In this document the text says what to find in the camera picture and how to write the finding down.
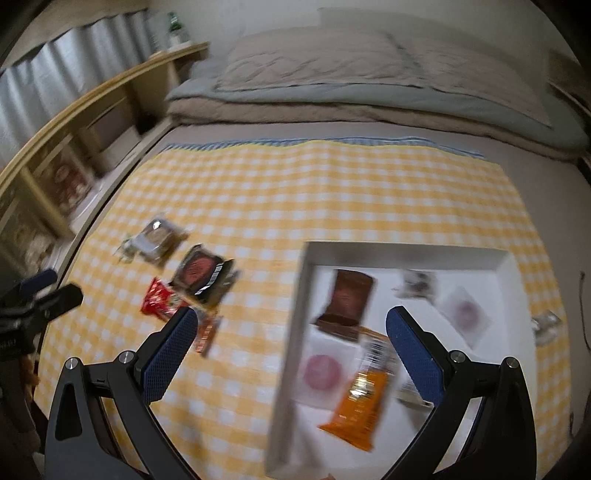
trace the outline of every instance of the brown chocolate package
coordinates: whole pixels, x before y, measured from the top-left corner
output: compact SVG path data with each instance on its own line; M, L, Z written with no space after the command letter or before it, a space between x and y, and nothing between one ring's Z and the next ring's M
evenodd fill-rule
M330 304L315 324L323 332L347 340L357 340L359 324L374 279L365 273L337 270Z

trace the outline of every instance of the yellow gingham cloth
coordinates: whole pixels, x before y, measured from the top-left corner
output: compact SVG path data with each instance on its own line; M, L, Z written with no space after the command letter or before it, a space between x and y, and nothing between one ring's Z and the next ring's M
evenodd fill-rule
M113 252L125 234L139 232L158 213L185 227L189 240L161 271L140 258L118 263ZM565 319L544 246L516 188L495 164L419 142L173 146L130 176L84 241L68 280L82 287L85 300L49 326L35 400L48 414L68 357L111 361L160 330L160 320L139 312L150 281L155 275L169 280L189 246L203 243L236 258L243 277L223 302L225 319L209 357L189 351L151 408L200 476L263 477L298 257L309 239L507 249L519 264L531 313L550 309ZM537 349L537 361L540 474L567 446L566 327ZM121 420L113 422L129 446Z

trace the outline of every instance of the dark snack box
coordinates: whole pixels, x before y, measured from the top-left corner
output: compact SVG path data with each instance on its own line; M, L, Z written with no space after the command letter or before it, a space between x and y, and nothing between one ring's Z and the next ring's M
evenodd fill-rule
M233 265L234 260L224 260L202 245L195 245L183 258L170 284L197 301L209 304L213 299L218 300L216 292L232 272Z
M330 304L315 325L326 333L346 340L357 340L359 324L374 279L365 273L337 270Z

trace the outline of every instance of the white wall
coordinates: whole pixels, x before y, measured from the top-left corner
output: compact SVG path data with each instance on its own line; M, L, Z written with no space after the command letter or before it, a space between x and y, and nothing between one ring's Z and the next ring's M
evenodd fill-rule
M224 53L241 36L272 28L317 25L320 7L375 9L437 21L493 43L516 56L538 42L569 51L553 25L530 0L151 0L175 10L196 41Z

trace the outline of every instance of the pink macaron package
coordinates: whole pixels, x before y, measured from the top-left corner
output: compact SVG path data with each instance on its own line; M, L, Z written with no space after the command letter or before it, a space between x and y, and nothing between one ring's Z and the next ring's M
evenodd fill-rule
M357 343L337 339L311 326L292 398L310 407L334 410L355 374L358 350Z
M439 304L439 311L449 320L470 348L474 348L491 325L491 319L466 291L457 286Z

